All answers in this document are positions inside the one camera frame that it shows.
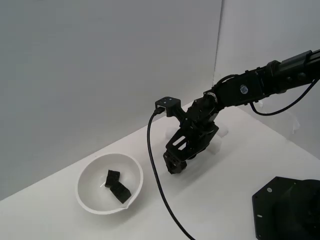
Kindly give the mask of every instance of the white table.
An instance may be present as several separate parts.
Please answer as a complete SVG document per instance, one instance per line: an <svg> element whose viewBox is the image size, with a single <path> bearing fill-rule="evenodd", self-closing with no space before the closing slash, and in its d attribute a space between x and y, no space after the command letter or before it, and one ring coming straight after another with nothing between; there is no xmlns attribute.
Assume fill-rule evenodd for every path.
<svg viewBox="0 0 320 240"><path fill-rule="evenodd" d="M232 107L218 120L229 128L221 150L199 154L182 174L167 172L162 154L174 118L153 123L154 159L167 199L197 240L255 240L252 195L275 176L320 180L320 160ZM146 127L0 201L2 240L184 240L160 198ZM126 153L140 161L144 183L136 202L108 216L84 211L75 198L79 173L96 156Z"/></svg>

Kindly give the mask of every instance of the black cube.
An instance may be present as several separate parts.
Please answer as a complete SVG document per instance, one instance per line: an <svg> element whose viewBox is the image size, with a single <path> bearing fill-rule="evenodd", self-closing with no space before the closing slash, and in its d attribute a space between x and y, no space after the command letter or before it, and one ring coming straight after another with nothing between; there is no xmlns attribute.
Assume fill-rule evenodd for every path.
<svg viewBox="0 0 320 240"><path fill-rule="evenodd" d="M121 182L117 182L110 187L110 191L122 204L124 204L131 197L131 192L128 188L123 186Z"/></svg>
<svg viewBox="0 0 320 240"><path fill-rule="evenodd" d="M106 188L111 188L114 184L119 182L119 178L120 178L120 172L119 171L109 170L108 171L108 175L107 175L106 180L105 180L105 185L104 186Z"/></svg>

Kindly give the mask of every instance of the white wall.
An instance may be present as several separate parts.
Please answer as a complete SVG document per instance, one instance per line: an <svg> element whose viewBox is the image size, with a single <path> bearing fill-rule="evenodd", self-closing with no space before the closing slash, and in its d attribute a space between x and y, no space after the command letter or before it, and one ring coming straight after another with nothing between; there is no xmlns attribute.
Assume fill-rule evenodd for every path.
<svg viewBox="0 0 320 240"><path fill-rule="evenodd" d="M220 11L221 0L1 1L0 200L146 125L156 100L208 89Z"/></svg>
<svg viewBox="0 0 320 240"><path fill-rule="evenodd" d="M225 0L214 79L320 49L319 10L319 0ZM266 98L263 112L287 106L305 89ZM296 106L273 117L255 115L249 106L241 108L320 158L319 92L318 83ZM296 120L300 129L292 134Z"/></svg>

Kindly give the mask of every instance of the black cable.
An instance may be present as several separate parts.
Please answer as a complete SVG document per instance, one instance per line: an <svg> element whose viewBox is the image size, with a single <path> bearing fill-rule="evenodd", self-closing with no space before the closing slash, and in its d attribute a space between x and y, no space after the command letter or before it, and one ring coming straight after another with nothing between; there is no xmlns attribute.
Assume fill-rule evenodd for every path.
<svg viewBox="0 0 320 240"><path fill-rule="evenodd" d="M258 112L257 109L255 108L255 105L253 102L250 102L250 106L252 108L252 111L254 111L256 114L261 115L261 116L273 116L276 114L280 114L286 110L288 110L289 108L291 108L292 106L294 106L295 104L297 104L301 99L304 98L305 95L307 95L307 93L314 87L314 85L316 85L316 83L319 81L319 79L314 80L309 86L308 88L302 93L302 95L300 97L298 97L293 103L291 103L290 105L278 110L278 111L274 111L274 112L270 112L270 113L262 113L262 112Z"/></svg>
<svg viewBox="0 0 320 240"><path fill-rule="evenodd" d="M151 161L151 165L152 165L152 170L153 170L153 173L154 173L154 177L155 177L155 181L156 181L156 184L158 185L158 188L159 188L159 192L160 192L160 195L161 195L161 198L164 202L164 205L166 207L166 209L168 210L170 216L172 217L172 219L174 220L174 222L178 225L178 227L181 229L181 231L190 239L190 240L195 240L195 238L193 238L185 229L184 227L181 225L181 223L178 221L178 219L176 218L176 216L174 215L174 213L172 212L168 202L167 202L167 199L165 197L165 194L164 194L164 191L162 190L162 187L161 187L161 183L160 183L160 179L159 179L159 176L158 176L158 172L157 172L157 169L156 169L156 165L155 165L155 161L154 161L154 157L152 155L152 150L151 150L151 144L150 144L150 130L151 130L151 123L152 123L152 120L154 119L154 117L158 114L161 114L165 111L165 109L163 107L158 107L154 113L152 114L152 116L150 117L150 120L149 120L149 123L148 123L148 127L147 127L147 131L146 131L146 142L147 142L147 146L148 146L148 152L149 152L149 157L150 157L150 161Z"/></svg>

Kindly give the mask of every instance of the robotic arm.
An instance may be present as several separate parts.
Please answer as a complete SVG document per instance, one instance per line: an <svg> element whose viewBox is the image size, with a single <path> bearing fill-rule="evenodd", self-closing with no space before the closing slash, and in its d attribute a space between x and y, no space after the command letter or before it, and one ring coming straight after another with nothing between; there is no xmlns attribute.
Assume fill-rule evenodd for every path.
<svg viewBox="0 0 320 240"><path fill-rule="evenodd" d="M212 89L205 91L203 97L194 100L187 112L181 108L179 99L164 97L156 101L156 108L165 108L167 117L176 117L180 122L180 129L165 146L163 154L168 171L171 174L181 173L187 167L186 160L206 149L219 129L215 118L224 108L250 104L257 114L274 115L301 100L319 79L320 50L307 51L282 62L272 61L241 75L224 77ZM253 105L272 94L282 94L307 84L310 86L301 97L280 111L259 113Z"/></svg>

